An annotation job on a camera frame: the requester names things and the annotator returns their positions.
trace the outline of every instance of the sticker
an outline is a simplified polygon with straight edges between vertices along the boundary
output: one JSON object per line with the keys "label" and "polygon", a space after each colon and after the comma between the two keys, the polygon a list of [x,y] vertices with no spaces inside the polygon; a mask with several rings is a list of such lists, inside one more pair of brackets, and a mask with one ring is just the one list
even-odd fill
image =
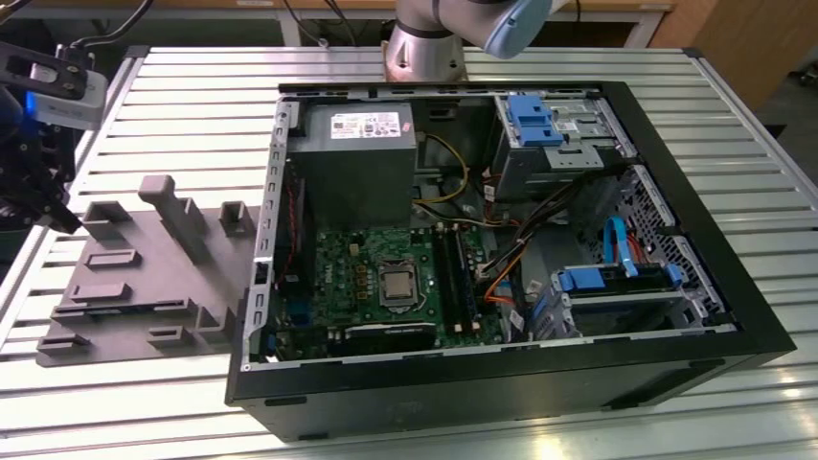
{"label": "sticker", "polygon": [[579,131],[574,122],[558,122],[557,125],[559,131]]}
{"label": "sticker", "polygon": [[517,312],[517,310],[511,311],[511,314],[509,315],[509,321],[511,321],[511,324],[518,329],[518,331],[523,330],[526,320],[523,319],[523,316],[521,316],[521,313]]}
{"label": "sticker", "polygon": [[400,137],[398,112],[338,113],[331,123],[332,139]]}
{"label": "sticker", "polygon": [[486,201],[495,202],[495,188],[491,185],[483,186],[483,193],[486,194]]}
{"label": "sticker", "polygon": [[526,294],[538,294],[539,290],[542,290],[542,283],[537,280],[531,280],[529,282],[529,287],[526,287]]}

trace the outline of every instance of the yellow wire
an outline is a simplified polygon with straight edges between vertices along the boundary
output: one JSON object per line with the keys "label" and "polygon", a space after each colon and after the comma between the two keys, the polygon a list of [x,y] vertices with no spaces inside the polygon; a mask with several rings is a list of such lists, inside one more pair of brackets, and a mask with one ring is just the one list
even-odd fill
{"label": "yellow wire", "polygon": [[442,196],[439,198],[416,199],[414,203],[423,203],[423,204],[443,203],[444,201],[448,201],[451,198],[458,196],[466,189],[470,183],[470,168],[466,165],[466,160],[463,159],[463,155],[460,154],[460,152],[458,152],[455,148],[451,147],[451,145],[446,141],[443,141],[443,139],[436,134],[427,134],[426,137],[431,137],[438,142],[440,142],[442,145],[446,147],[446,149],[451,152],[451,154],[455,155],[455,158],[458,158],[458,161],[460,162],[460,167],[463,168],[463,182],[460,183],[460,187],[458,188],[458,190],[455,190],[447,196]]}

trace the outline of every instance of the cpu socket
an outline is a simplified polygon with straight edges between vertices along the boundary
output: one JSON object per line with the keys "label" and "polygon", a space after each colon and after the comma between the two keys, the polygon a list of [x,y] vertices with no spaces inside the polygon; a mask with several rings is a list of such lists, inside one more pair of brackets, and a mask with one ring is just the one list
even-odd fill
{"label": "cpu socket", "polygon": [[383,261],[379,265],[380,306],[400,314],[418,305],[415,264],[411,260]]}

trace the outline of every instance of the power supply label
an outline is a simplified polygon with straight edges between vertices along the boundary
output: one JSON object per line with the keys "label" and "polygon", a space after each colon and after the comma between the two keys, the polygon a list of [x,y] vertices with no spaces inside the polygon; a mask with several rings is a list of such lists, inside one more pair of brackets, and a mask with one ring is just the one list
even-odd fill
{"label": "power supply label", "polygon": [[332,115],[332,139],[400,137],[398,112],[338,113]]}

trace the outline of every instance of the floor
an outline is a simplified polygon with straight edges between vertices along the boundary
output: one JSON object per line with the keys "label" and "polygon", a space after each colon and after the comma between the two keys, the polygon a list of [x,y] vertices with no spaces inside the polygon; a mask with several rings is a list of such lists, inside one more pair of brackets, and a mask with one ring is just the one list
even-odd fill
{"label": "floor", "polygon": [[755,115],[765,125],[786,125],[778,143],[818,183],[818,85],[787,78]]}

